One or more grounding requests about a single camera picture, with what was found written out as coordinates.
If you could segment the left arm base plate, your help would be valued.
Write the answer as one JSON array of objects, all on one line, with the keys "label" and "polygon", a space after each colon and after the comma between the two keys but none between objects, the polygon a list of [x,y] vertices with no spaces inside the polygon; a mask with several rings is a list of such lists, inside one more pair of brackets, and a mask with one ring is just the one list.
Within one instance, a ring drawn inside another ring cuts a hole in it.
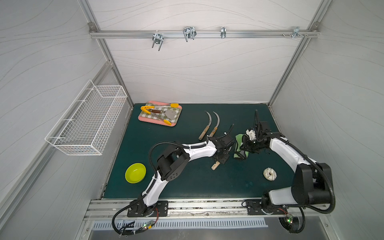
[{"label": "left arm base plate", "polygon": [[147,206],[143,200],[132,201],[128,208],[127,217],[166,217],[168,215],[168,201],[158,201],[155,205]]}]

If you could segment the small sickle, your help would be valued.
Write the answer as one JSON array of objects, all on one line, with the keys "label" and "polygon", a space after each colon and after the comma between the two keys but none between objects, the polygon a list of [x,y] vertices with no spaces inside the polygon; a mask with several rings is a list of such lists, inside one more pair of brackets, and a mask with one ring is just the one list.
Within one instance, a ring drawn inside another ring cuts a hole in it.
[{"label": "small sickle", "polygon": [[216,162],[212,165],[211,169],[214,171],[219,165],[220,165],[220,162],[216,161]]},{"label": "small sickle", "polygon": [[216,126],[213,128],[213,130],[211,131],[209,137],[213,137],[213,136],[215,135],[215,133],[217,132],[218,127],[219,127],[219,125],[220,125],[220,116],[219,116],[216,112],[214,112],[214,114],[215,114],[216,117],[217,117],[217,124],[216,124]]},{"label": "small sickle", "polygon": [[206,133],[207,131],[209,130],[210,126],[211,126],[211,123],[212,123],[212,116],[209,112],[205,111],[205,113],[208,115],[209,117],[209,122],[208,124],[206,125],[206,127],[204,128],[204,130],[202,131],[202,133],[200,134],[199,136],[199,140],[201,141],[205,136],[206,136]]}]

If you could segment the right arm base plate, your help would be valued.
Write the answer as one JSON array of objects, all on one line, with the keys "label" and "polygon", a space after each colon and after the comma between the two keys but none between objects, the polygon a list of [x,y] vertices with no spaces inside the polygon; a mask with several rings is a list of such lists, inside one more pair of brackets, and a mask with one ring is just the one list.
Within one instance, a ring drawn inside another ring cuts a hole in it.
[{"label": "right arm base plate", "polygon": [[242,207],[246,208],[247,214],[250,216],[261,215],[285,215],[288,210],[283,206],[269,205],[263,203],[261,199],[248,199],[242,202]]}]

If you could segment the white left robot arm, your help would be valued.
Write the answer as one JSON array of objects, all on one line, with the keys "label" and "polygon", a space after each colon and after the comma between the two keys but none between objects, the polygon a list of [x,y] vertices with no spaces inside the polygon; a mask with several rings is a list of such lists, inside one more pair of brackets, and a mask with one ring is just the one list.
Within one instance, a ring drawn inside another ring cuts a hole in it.
[{"label": "white left robot arm", "polygon": [[[213,158],[216,162],[226,162],[235,140],[225,134],[221,137],[207,137],[204,142],[181,144],[175,142],[160,142],[151,147],[149,161],[154,175],[148,187],[142,192],[140,202],[146,208],[153,207],[159,200],[166,185],[181,175],[187,164],[201,158]],[[157,160],[157,166],[152,161],[152,152],[156,147],[167,145]]]}]

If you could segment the green and black rag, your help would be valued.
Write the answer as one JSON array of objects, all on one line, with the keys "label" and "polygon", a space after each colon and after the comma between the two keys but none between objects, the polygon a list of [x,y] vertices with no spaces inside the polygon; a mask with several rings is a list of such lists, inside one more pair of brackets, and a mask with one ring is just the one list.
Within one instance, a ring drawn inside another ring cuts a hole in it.
[{"label": "green and black rag", "polygon": [[243,134],[236,135],[236,144],[234,151],[234,159],[235,160],[246,160],[249,156],[249,152],[242,149],[243,146]]}]

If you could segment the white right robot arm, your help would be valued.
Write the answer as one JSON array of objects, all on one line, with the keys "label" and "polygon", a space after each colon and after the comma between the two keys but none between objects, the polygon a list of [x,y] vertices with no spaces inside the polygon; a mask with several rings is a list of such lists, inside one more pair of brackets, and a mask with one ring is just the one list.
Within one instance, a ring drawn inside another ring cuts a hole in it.
[{"label": "white right robot arm", "polygon": [[331,167],[318,163],[294,146],[282,133],[273,132],[267,122],[259,120],[255,112],[252,128],[243,135],[240,150],[260,153],[271,150],[278,154],[293,170],[290,187],[271,190],[263,195],[261,207],[266,212],[274,208],[308,208],[321,214],[329,214],[336,207]]}]

